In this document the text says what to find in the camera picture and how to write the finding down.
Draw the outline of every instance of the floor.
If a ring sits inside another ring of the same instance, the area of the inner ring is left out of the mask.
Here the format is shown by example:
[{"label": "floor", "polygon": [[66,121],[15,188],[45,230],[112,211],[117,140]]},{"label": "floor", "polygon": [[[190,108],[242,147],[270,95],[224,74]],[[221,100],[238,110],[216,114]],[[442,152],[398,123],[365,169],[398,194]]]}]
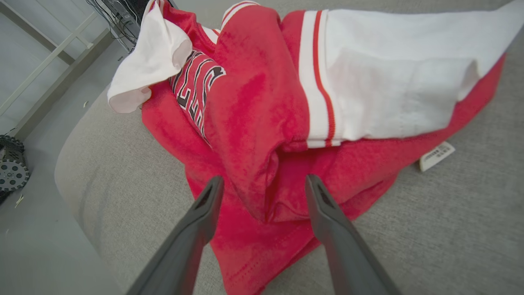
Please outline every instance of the floor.
[{"label": "floor", "polygon": [[0,294],[120,293],[58,193],[54,167],[69,133],[89,109],[84,103],[104,90],[125,54],[113,42],[25,141],[31,179],[0,206]]}]

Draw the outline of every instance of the white care label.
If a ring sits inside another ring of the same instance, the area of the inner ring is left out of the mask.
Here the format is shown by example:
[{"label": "white care label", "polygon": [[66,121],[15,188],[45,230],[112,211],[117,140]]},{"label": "white care label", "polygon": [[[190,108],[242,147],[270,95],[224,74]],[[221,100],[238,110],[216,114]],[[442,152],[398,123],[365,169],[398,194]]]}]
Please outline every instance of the white care label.
[{"label": "white care label", "polygon": [[422,172],[437,165],[447,156],[451,155],[455,151],[455,148],[448,142],[443,142],[439,146],[435,147],[431,152],[422,156],[419,160],[420,170]]}]

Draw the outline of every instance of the gray gear-shaped disc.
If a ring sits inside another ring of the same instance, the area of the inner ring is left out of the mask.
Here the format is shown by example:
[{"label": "gray gear-shaped disc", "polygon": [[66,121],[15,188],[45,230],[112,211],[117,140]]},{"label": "gray gear-shaped disc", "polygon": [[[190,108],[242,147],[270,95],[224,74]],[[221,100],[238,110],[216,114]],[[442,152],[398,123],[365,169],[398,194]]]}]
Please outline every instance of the gray gear-shaped disc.
[{"label": "gray gear-shaped disc", "polygon": [[0,191],[12,192],[24,187],[29,180],[29,169],[15,160],[0,161]]}]

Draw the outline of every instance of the gray upholstery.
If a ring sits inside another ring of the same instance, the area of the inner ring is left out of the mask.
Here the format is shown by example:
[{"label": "gray upholstery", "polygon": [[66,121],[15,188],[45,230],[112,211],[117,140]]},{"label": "gray upholstery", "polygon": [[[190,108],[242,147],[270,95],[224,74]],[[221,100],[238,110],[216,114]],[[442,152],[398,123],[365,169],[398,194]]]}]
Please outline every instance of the gray upholstery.
[{"label": "gray upholstery", "polygon": [[[222,15],[217,12],[236,0],[209,2],[179,7],[217,27]],[[284,14],[328,7],[443,12],[493,9],[507,1],[259,2]],[[427,172],[414,165],[404,169],[393,188],[356,221],[404,294],[524,294],[523,81],[521,32],[509,49],[494,101],[449,140],[457,151]],[[122,291],[192,203],[182,164],[154,140],[139,111],[114,114],[105,93],[69,136],[55,177]],[[320,247],[273,280],[264,294],[330,294],[330,280]],[[220,270],[208,247],[195,294],[222,293]]]}]

